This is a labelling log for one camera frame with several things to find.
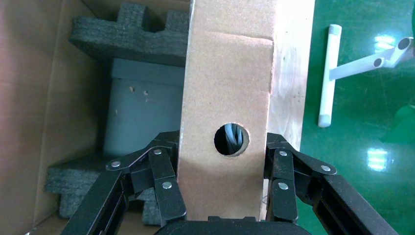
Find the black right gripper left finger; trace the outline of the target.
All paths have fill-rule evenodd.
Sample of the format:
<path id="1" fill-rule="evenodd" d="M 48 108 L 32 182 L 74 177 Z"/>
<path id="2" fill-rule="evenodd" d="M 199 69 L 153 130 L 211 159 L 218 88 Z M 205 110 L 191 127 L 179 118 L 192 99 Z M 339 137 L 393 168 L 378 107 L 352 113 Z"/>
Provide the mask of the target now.
<path id="1" fill-rule="evenodd" d="M 108 162 L 64 235 L 116 235 L 129 203 L 153 188 L 161 225 L 185 220 L 186 207 L 177 177 L 179 131 L 159 133 L 143 149 Z"/>

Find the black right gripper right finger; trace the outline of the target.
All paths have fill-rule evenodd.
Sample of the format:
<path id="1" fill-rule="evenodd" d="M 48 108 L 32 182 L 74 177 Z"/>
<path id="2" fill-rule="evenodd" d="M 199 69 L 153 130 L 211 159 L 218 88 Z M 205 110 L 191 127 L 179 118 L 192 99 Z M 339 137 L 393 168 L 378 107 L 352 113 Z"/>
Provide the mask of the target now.
<path id="1" fill-rule="evenodd" d="M 267 221 L 296 224 L 300 199 L 329 235 L 397 233 L 334 166 L 297 151 L 280 134 L 267 134 L 264 177 Z"/>

